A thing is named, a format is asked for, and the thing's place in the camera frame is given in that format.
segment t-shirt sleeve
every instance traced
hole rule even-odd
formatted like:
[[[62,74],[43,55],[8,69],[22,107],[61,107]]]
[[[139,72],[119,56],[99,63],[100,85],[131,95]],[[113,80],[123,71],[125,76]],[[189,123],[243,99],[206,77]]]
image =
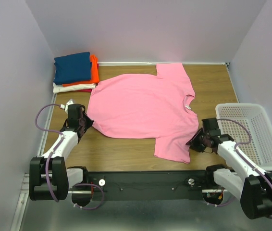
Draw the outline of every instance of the t-shirt sleeve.
[[[157,76],[173,81],[189,81],[182,64],[157,64]]]
[[[190,159],[189,146],[186,145],[187,141],[185,135],[156,138],[154,156],[188,164]]]

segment wood grain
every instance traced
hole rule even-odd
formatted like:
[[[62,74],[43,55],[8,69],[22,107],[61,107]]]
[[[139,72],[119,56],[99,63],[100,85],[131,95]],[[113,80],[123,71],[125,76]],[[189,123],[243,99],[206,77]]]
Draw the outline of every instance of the wood grain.
[[[185,65],[185,71],[191,79],[196,98],[191,103],[197,113],[199,125],[201,119],[215,117],[215,106],[219,103],[234,103],[236,97],[224,65]],[[156,75],[155,66],[101,66],[101,80],[121,74]],[[67,92],[57,95],[56,103],[65,104],[69,99],[88,106],[90,93]],[[54,108],[50,123],[51,129],[60,129],[66,119],[66,113]],[[58,135],[49,133],[45,145],[48,150]],[[113,139],[90,128],[80,143],[72,150],[66,166],[86,166],[89,171],[148,171],[148,170],[198,170],[206,166],[224,164],[216,154],[196,153],[190,150],[190,164],[156,158],[155,139]]]

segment white knob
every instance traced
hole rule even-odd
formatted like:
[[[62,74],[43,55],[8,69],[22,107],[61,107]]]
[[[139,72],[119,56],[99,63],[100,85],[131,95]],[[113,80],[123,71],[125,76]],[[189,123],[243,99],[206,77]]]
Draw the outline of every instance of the white knob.
[[[104,179],[100,179],[99,180],[99,185],[100,186],[104,186],[105,185],[105,180]]]

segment laundry basket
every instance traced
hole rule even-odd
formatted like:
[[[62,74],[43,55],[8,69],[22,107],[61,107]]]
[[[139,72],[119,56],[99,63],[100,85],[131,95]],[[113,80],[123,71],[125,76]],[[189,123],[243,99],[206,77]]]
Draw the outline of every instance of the laundry basket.
[[[216,106],[217,118],[228,118],[242,124],[251,133],[252,141],[240,149],[266,171],[272,170],[272,125],[261,105],[252,103],[223,103]],[[235,142],[247,142],[247,133],[236,123],[218,121],[222,134]]]

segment pink t-shirt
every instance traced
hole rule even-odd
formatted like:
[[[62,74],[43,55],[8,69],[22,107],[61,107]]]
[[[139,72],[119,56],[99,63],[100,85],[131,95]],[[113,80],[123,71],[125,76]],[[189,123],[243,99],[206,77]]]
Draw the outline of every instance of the pink t-shirt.
[[[101,81],[91,92],[87,114],[108,137],[156,138],[155,156],[189,163],[186,142],[198,129],[189,108],[195,92],[182,64],[156,68],[157,76],[124,74]]]

